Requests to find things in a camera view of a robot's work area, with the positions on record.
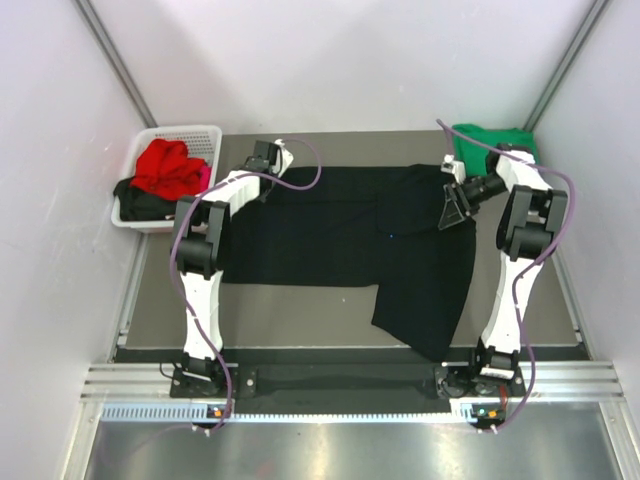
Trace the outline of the black t shirt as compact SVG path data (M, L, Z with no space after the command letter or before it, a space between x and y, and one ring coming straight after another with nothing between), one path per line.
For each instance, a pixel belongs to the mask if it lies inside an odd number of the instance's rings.
M292 168L231 219L230 284L378 288L372 324L425 358L448 354L474 271L476 224L446 229L434 165Z

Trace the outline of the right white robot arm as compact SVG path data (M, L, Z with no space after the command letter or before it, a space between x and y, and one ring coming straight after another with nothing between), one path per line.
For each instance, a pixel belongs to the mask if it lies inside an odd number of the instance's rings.
M509 144L490 148L483 176L467 175L452 154L444 157L441 170L453 178L444 187L441 230L471 219L483 202L499 194L508 199L496 232L500 276L488 323L469 364L440 367L436 387L448 398L521 395L524 313L543 263L557 246L569 195L543 179L532 153Z

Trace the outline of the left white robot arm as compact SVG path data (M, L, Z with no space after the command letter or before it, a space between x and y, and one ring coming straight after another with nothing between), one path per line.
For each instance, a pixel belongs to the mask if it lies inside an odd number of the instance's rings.
M285 142L258 141L253 154L222 181L178 201L170 250L170 275L185 300L187 334L171 396L215 398L227 394L220 354L219 290L231 250L231 217L263 200L291 165Z

